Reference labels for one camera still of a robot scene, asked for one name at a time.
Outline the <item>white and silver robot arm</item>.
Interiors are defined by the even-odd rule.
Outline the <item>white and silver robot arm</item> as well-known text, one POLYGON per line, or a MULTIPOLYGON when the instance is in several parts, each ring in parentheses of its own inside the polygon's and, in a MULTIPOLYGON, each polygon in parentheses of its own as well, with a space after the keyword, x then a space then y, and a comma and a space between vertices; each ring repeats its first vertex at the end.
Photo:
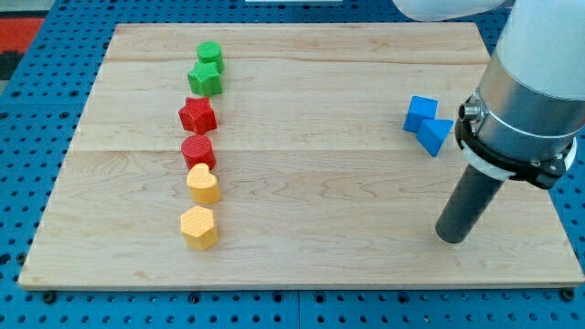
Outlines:
POLYGON ((405 16, 442 21, 510 6, 454 127, 468 165, 435 230, 460 243, 504 181, 550 189, 570 169, 584 127, 584 4, 580 0, 395 0, 405 16))

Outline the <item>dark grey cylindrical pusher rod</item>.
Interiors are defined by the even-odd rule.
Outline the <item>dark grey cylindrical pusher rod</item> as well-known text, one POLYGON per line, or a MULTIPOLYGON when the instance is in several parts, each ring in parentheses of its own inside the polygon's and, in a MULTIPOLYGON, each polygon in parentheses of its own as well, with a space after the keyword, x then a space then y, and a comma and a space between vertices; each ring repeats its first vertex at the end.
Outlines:
POLYGON ((503 183, 468 164, 435 224, 438 236, 463 242, 503 183))

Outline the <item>black flange with white ring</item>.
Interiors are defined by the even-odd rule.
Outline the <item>black flange with white ring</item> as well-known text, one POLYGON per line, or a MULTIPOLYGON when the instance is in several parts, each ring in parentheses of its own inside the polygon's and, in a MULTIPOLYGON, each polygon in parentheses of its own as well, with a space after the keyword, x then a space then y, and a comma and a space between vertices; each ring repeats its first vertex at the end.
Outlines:
POLYGON ((473 95, 460 105, 459 118, 454 128, 463 157, 484 178, 496 182, 526 181, 548 190, 572 166, 577 153, 577 140, 574 137, 557 151, 540 156, 540 151, 548 150, 548 142, 551 141, 549 136, 529 135, 504 126, 488 130, 495 135, 492 140, 481 140, 480 129, 493 120, 483 100, 473 95))

